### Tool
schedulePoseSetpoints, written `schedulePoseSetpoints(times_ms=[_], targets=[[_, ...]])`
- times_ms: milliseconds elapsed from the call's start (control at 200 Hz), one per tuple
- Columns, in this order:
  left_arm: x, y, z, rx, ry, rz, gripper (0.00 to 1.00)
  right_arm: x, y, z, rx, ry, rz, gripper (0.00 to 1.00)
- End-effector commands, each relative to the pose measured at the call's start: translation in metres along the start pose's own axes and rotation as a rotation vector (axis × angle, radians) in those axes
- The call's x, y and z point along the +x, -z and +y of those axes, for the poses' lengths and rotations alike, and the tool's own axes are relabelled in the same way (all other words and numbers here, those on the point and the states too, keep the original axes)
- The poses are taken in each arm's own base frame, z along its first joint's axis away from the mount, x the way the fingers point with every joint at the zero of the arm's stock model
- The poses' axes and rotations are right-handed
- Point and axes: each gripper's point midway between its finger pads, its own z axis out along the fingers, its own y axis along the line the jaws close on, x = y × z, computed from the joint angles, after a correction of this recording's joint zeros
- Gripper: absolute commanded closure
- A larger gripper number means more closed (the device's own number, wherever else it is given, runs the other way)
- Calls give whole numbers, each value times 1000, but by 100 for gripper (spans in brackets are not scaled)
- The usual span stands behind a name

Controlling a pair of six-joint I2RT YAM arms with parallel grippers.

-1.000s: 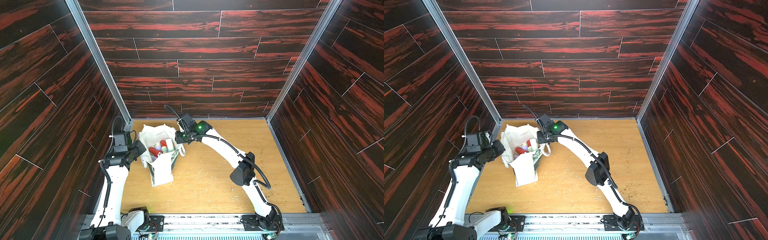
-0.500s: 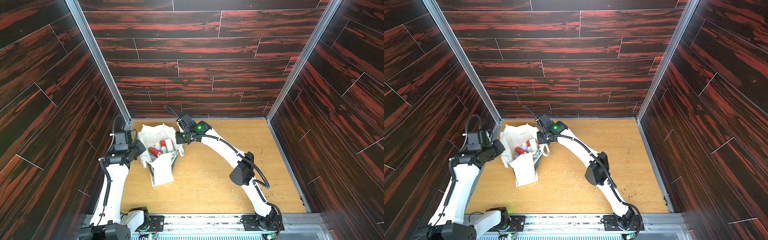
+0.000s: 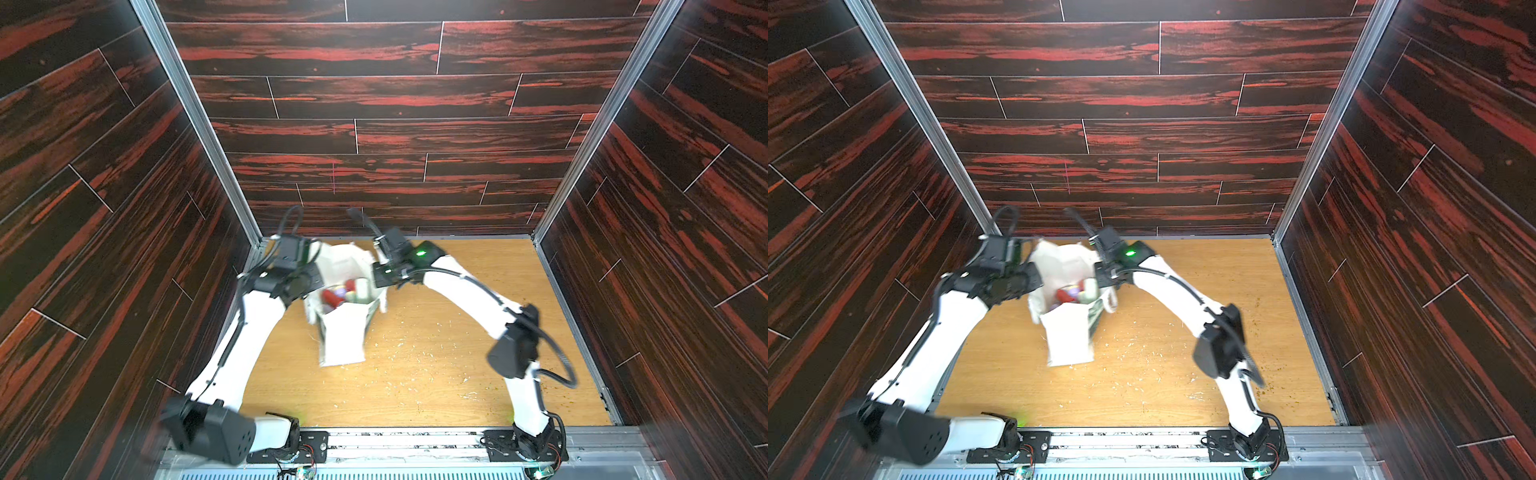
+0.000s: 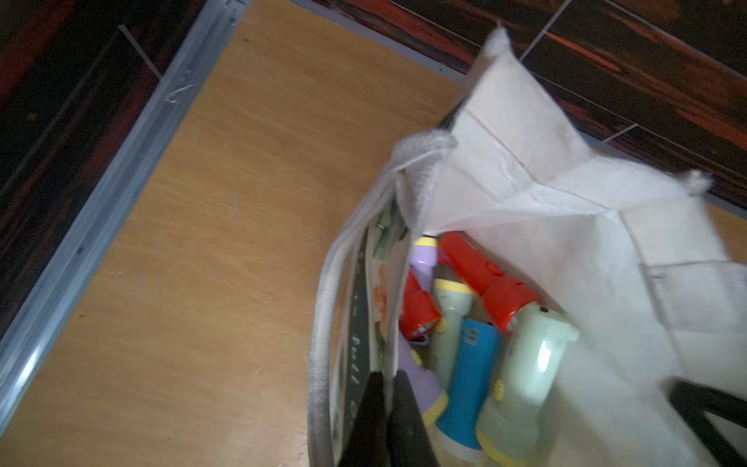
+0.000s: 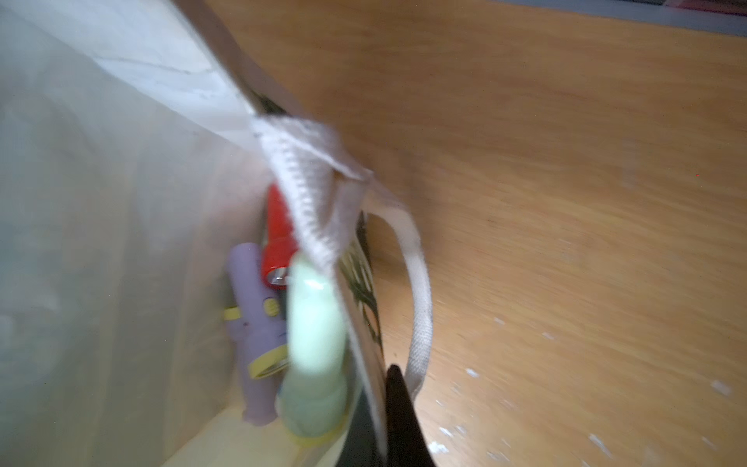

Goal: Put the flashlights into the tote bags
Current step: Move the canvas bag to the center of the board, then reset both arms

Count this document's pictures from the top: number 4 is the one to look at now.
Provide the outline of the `red flashlight front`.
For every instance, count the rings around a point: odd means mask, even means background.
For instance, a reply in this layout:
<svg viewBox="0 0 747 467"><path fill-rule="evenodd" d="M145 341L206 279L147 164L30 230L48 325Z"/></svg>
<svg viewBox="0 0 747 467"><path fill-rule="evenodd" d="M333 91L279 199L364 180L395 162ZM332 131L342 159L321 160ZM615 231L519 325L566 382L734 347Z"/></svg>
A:
<svg viewBox="0 0 747 467"><path fill-rule="evenodd" d="M431 294L420 286L414 270L410 270L399 318L400 331L408 341L415 341L430 335L441 319L441 311Z"/></svg>

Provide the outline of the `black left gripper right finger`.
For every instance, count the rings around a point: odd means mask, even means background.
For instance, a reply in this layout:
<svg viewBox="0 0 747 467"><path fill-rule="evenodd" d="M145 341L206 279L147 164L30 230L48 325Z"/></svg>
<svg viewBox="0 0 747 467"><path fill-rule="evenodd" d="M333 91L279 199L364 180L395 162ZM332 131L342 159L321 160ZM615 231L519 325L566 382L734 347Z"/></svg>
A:
<svg viewBox="0 0 747 467"><path fill-rule="evenodd" d="M389 462L394 467L439 467L410 380L398 371L387 426Z"/></svg>

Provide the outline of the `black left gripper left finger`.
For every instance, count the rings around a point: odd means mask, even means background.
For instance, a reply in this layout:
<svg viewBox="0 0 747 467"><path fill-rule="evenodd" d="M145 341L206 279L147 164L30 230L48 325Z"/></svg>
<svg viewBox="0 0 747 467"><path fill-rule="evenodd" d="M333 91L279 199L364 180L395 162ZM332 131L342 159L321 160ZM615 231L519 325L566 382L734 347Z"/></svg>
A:
<svg viewBox="0 0 747 467"><path fill-rule="evenodd" d="M387 465L387 411L384 377L372 373L368 379L350 437L338 463L340 467L383 467Z"/></svg>

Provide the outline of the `cream flashlight sideways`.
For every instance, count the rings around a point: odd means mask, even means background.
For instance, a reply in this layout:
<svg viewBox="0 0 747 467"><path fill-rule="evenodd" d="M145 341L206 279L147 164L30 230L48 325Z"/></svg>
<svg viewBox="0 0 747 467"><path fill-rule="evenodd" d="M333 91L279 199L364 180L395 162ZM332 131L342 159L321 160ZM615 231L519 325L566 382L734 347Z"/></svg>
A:
<svg viewBox="0 0 747 467"><path fill-rule="evenodd" d="M562 314L535 303L517 325L476 423L484 453L500 466L525 466L539 438L545 405L564 352L580 331Z"/></svg>

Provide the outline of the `red flashlight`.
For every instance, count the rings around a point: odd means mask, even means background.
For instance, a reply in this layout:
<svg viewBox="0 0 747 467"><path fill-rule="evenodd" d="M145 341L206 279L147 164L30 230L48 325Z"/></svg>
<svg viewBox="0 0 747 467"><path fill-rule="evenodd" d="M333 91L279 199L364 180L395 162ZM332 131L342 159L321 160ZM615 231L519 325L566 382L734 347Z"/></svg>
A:
<svg viewBox="0 0 747 467"><path fill-rule="evenodd" d="M439 259L482 299L487 316L504 333L509 332L512 319L523 307L542 303L539 294L503 272L464 233L441 236Z"/></svg>
<svg viewBox="0 0 747 467"><path fill-rule="evenodd" d="M415 341L430 335L441 319L441 311L431 294L420 286L414 270L410 270L399 318L400 331L408 341Z"/></svg>

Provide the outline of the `white printed tote bag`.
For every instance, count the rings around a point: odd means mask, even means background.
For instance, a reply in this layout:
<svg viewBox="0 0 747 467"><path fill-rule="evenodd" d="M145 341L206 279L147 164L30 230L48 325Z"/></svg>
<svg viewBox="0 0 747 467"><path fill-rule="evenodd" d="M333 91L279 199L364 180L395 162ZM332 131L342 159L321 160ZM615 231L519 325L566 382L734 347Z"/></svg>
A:
<svg viewBox="0 0 747 467"><path fill-rule="evenodd" d="M746 268L709 185L596 153L494 30L459 103L395 146L327 253L309 463L338 466L375 372L388 426L412 249L460 232L580 331L525 466L720 466L667 399L686 379L746 401Z"/></svg>

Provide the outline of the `pale green flashlight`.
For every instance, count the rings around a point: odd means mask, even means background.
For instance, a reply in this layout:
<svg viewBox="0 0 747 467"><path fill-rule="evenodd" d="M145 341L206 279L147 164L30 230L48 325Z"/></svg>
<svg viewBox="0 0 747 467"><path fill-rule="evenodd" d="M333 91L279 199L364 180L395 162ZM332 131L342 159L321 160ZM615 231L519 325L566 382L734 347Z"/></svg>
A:
<svg viewBox="0 0 747 467"><path fill-rule="evenodd" d="M473 291L445 264L435 268L432 297L442 319L431 336L430 368L442 389L449 391L462 322L472 309Z"/></svg>

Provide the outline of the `blue flashlight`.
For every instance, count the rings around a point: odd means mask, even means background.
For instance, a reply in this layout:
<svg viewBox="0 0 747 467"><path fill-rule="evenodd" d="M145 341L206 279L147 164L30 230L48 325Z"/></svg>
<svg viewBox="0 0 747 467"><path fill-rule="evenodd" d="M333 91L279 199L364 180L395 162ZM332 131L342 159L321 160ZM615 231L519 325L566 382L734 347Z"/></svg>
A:
<svg viewBox="0 0 747 467"><path fill-rule="evenodd" d="M467 318L449 384L449 404L436 422L439 442L450 455L476 462L482 457L476 425L503 336L494 326Z"/></svg>

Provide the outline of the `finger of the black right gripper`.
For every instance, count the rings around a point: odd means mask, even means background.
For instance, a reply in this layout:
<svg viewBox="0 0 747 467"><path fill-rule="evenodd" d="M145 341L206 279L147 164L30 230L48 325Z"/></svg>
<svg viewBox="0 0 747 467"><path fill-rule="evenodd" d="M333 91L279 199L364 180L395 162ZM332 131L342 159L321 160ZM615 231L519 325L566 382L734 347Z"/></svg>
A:
<svg viewBox="0 0 747 467"><path fill-rule="evenodd" d="M717 418L746 427L746 401L719 389L673 379L667 396L669 404L701 441L720 466L745 466L746 458L707 418Z"/></svg>

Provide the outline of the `lavender white flashlight front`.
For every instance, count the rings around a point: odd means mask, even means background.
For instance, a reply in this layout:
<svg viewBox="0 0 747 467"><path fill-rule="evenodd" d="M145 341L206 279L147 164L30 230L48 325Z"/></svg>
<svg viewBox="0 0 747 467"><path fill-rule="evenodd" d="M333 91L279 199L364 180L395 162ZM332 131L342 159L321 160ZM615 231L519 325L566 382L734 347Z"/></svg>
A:
<svg viewBox="0 0 747 467"><path fill-rule="evenodd" d="M435 237L424 235L416 241L410 256L410 266L419 286L427 292L431 292L433 288L438 258L438 241Z"/></svg>

